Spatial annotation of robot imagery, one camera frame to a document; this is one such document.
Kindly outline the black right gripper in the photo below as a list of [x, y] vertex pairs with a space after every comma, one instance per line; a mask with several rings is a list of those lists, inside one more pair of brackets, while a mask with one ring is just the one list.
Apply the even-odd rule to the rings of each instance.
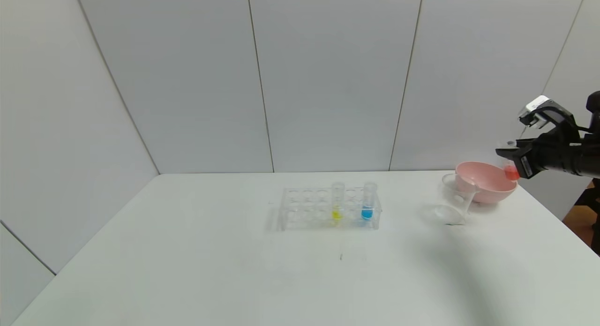
[[513, 160], [521, 178], [531, 179], [546, 170], [583, 176], [577, 162], [581, 157], [580, 145], [578, 127], [557, 126], [536, 138], [516, 140], [515, 147], [497, 148], [495, 153]]

